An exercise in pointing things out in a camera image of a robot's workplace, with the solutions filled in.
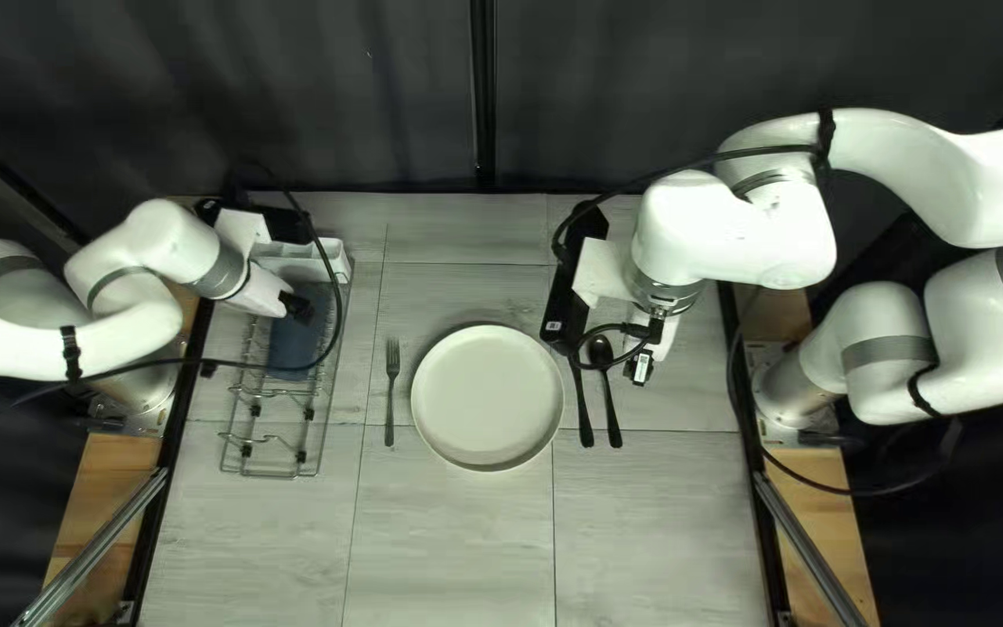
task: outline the white plate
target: white plate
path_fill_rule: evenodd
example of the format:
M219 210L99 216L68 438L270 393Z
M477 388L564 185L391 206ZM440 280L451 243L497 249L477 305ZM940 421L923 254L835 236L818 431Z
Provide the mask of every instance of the white plate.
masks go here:
M547 446L565 408L560 370L536 339L478 324L447 335L412 378L412 420L451 463L499 471Z

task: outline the black spoon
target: black spoon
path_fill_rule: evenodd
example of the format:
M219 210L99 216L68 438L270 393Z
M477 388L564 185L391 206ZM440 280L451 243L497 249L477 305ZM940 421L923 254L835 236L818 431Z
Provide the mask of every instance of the black spoon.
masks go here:
M594 429L591 416L586 412L586 395L583 393L583 370L569 361L572 377L575 378L575 400L578 403L578 440L584 448L594 446Z
M594 335L590 348L591 363L611 363L614 360L614 349L610 346L610 340L606 335ZM606 390L606 430L610 436L610 445L614 448L622 447L622 429L618 426L618 413L614 411L614 397L610 393L610 376L606 375L606 368L600 368L602 373L602 387Z

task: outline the gray tile surface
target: gray tile surface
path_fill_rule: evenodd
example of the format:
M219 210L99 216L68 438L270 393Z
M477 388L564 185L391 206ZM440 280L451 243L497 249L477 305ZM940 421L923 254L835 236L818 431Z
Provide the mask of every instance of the gray tile surface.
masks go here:
M393 418L410 425L412 373L425 348L468 322L508 324L536 337L552 272L544 265L385 264L367 423L385 421L385 338L397 337L401 343Z
M556 437L559 625L766 625L738 436L627 435L613 451Z
M378 319L381 264L355 264L351 303L346 312L339 367L335 371L332 422L366 420L370 391L370 359L373 356L373 329Z
M366 428L343 625L553 625L551 450L473 474Z
M218 422L188 424L140 624L339 625L359 425L327 427L322 476L221 474Z
M542 194L298 193L316 229L340 237L358 261L546 264ZM255 202L286 207L280 193Z
M547 209L541 194L410 194L390 212L385 261L417 264L544 264Z
M613 371L624 448L608 447L600 429L597 446L583 449L565 428L525 466L471 474L443 462L411 426L412 371L458 324L500 322L536 337L554 271L549 235L587 197L298 195L355 257L321 477L222 474L225 422L201 420L230 415L234 372L200 379L143 625L764 624L738 436L704 433L736 429L713 288L685 315L648 387ZM604 206L611 241L628 245L638 202ZM607 303L590 324L628 312ZM216 307L205 353L237 358L244 322ZM397 423L408 426L386 448L390 335L401 340ZM563 423L575 426L571 376L558 363ZM587 373L585 388L602 427L601 379ZM272 418L259 433L296 428ZM336 423L363 420L371 426ZM258 459L272 458L262 446Z

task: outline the dish rack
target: dish rack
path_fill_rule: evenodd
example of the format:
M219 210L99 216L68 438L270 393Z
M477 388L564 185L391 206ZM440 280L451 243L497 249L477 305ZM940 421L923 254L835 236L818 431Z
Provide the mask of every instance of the dish rack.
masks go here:
M340 283L339 288L345 312L350 287ZM327 316L323 335L327 340L334 318L334 312ZM242 340L243 362L268 363L272 326L272 318L249 317ZM343 330L335 348L303 380L279 379L264 369L238 369L228 388L234 394L231 419L227 430L219 433L224 440L221 471L267 479L319 475Z

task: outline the metal rail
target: metal rail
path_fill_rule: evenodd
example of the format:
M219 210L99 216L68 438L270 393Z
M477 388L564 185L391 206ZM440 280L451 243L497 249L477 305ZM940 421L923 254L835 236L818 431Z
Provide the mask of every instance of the metal rail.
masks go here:
M168 478L169 468L153 468L149 478L133 490L130 498L95 532L87 546L49 582L34 602L22 611L11 627L40 626L52 618L60 606L87 580L94 567L98 566L99 560L118 540L122 530L157 497Z
M841 624L845 627L869 627L862 612L854 604L854 599L843 588L839 578L834 577L834 571L823 559L819 549L815 548L815 543L803 530L803 526L792 514L791 509L787 508L783 497L776 492L772 482L759 471L755 471L753 488L763 501L764 507L769 509L773 521L776 521L795 552L803 560L803 565L814 579L815 585L819 587L823 600L830 606Z

